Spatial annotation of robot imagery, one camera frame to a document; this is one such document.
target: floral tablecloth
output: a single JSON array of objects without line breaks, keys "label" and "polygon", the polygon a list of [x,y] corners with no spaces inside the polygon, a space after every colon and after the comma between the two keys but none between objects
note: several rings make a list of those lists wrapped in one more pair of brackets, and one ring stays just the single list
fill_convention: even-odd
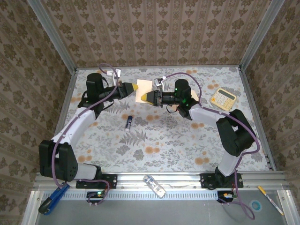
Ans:
[{"label": "floral tablecloth", "polygon": [[[215,109],[217,107],[209,99],[221,87],[237,96],[232,109],[242,110],[257,133],[236,67],[125,67],[121,70],[121,80],[130,83],[136,83],[137,79],[153,80],[175,72],[187,72],[195,76],[202,87],[202,104]],[[100,71],[79,70],[66,123],[74,115],[86,90],[87,75],[94,72]],[[179,78],[187,79],[199,94],[192,79],[184,75],[167,79],[165,91],[173,91],[174,82]],[[129,115],[134,117],[133,123],[130,132],[125,132]],[[78,141],[74,152],[78,162],[99,165],[104,172],[202,172],[215,170],[224,149],[216,128],[189,121],[178,113],[169,114],[165,107],[136,103],[134,92],[101,112]],[[268,170],[263,150],[246,155],[239,170]]]}]

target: yellow calculator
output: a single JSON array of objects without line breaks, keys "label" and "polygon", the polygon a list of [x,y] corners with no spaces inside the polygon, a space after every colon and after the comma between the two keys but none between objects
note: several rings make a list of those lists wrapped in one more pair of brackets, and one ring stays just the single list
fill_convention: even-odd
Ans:
[{"label": "yellow calculator", "polygon": [[231,109],[235,101],[236,96],[222,88],[219,88],[210,99],[212,104],[226,111]]}]

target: patterned wall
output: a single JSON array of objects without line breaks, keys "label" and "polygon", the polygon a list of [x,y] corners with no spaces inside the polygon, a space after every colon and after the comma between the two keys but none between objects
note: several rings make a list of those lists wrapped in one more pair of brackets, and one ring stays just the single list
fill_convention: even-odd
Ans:
[{"label": "patterned wall", "polygon": [[239,64],[270,0],[42,0],[78,67]]},{"label": "patterned wall", "polygon": [[246,74],[276,165],[300,209],[299,0],[285,0]]},{"label": "patterned wall", "polygon": [[70,74],[26,1],[0,2],[0,224],[19,224]]}]

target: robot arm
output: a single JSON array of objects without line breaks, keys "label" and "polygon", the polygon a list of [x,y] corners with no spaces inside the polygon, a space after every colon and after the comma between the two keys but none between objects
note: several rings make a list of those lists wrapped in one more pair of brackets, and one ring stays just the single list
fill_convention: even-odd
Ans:
[{"label": "robot arm", "polygon": [[[87,111],[85,110],[113,92],[114,86],[104,88],[103,80],[105,79],[99,73],[88,75],[86,81],[87,91],[82,95],[81,102],[73,118],[50,141],[43,140],[41,142],[39,146],[41,175],[53,177],[52,154],[55,144],[60,140],[55,153],[59,153],[59,158],[54,159],[55,174],[58,179],[65,181],[102,179],[100,166],[78,163],[73,149],[85,130],[104,110],[104,104],[100,103]],[[126,82],[119,82],[117,85],[116,91],[107,99],[108,101],[123,99],[138,88],[136,84]]]},{"label": "robot arm", "polygon": [[[178,105],[177,110],[182,117],[197,122],[204,122],[218,129],[225,149],[223,158],[215,171],[219,183],[225,183],[226,177],[232,176],[240,157],[254,142],[252,136],[243,126],[213,109],[200,106],[192,98],[191,88],[187,80],[178,79],[175,82],[174,92],[163,92],[162,89],[154,90],[143,95],[141,99],[153,106]],[[236,109],[230,112],[229,115],[242,122],[253,133],[251,126],[240,110]]]}]

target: blue clamp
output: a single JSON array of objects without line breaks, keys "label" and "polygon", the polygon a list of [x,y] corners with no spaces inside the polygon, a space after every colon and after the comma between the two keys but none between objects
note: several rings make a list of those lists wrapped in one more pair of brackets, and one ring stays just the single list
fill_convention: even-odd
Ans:
[{"label": "blue clamp", "polygon": [[38,208],[38,212],[49,215],[52,210],[55,208],[59,200],[62,198],[64,193],[69,189],[70,185],[65,184],[62,188],[57,188],[52,195],[47,198],[43,204]]}]

